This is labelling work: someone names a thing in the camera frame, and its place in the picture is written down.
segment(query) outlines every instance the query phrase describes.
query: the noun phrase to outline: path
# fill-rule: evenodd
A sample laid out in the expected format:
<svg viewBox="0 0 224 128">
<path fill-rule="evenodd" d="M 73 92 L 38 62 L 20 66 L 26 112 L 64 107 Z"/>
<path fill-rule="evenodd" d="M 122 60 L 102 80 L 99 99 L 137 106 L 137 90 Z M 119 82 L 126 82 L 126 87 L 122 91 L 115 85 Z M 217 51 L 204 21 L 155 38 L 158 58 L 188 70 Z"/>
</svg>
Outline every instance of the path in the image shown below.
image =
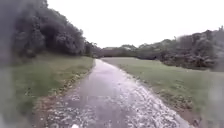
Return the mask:
<svg viewBox="0 0 224 128">
<path fill-rule="evenodd" d="M 190 127 L 137 80 L 101 60 L 49 113 L 50 128 Z"/>
</svg>

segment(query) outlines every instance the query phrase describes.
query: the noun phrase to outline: grass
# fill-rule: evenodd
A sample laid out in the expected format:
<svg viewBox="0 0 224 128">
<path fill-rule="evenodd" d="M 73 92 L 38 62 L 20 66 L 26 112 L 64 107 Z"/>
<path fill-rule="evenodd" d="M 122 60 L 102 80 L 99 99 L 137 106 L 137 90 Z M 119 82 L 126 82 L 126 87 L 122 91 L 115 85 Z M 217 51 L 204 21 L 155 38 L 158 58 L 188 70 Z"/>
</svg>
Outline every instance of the grass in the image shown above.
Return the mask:
<svg viewBox="0 0 224 128">
<path fill-rule="evenodd" d="M 12 66 L 16 106 L 24 114 L 30 112 L 38 98 L 72 85 L 92 64 L 93 59 L 88 57 L 45 55 Z"/>
<path fill-rule="evenodd" d="M 150 85 L 162 100 L 177 111 L 188 110 L 202 116 L 214 77 L 223 73 L 171 67 L 159 61 L 134 58 L 102 58 Z"/>
</svg>

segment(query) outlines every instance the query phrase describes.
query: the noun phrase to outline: wet path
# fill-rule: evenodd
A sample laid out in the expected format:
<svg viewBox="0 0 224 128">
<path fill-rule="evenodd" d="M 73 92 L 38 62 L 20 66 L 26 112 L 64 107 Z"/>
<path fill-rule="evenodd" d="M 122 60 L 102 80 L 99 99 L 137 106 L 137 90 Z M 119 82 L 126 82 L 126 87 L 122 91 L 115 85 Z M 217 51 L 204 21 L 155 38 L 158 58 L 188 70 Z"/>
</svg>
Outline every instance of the wet path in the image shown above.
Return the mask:
<svg viewBox="0 0 224 128">
<path fill-rule="evenodd" d="M 49 110 L 48 127 L 189 128 L 189 124 L 130 75 L 101 60 Z"/>
</svg>

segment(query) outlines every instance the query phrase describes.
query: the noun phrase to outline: sky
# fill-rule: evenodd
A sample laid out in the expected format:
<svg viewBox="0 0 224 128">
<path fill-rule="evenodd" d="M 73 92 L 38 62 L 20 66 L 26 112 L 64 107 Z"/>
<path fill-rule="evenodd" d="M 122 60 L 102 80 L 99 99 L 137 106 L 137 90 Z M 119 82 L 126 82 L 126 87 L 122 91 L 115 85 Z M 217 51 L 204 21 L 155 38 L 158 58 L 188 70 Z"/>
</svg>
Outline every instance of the sky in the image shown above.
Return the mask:
<svg viewBox="0 0 224 128">
<path fill-rule="evenodd" d="M 99 47 L 139 46 L 218 29 L 223 0 L 48 0 Z"/>
</svg>

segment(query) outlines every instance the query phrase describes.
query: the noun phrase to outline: foliage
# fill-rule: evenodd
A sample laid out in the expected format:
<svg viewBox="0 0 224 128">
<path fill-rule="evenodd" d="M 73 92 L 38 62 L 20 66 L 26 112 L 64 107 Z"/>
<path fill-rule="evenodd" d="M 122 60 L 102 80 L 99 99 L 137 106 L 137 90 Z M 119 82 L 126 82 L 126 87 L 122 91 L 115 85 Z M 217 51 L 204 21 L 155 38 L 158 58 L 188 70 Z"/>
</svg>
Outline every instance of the foliage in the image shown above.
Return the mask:
<svg viewBox="0 0 224 128">
<path fill-rule="evenodd" d="M 15 22 L 12 51 L 22 57 L 35 57 L 42 51 L 89 55 L 95 47 L 65 16 L 49 9 L 46 0 L 34 0 L 20 12 Z"/>
<path fill-rule="evenodd" d="M 104 57 L 137 57 L 160 60 L 166 65 L 191 68 L 214 69 L 221 71 L 224 64 L 224 30 L 207 30 L 202 33 L 165 39 L 154 44 L 142 44 L 138 48 L 125 48 L 126 45 L 102 49 Z"/>
</svg>

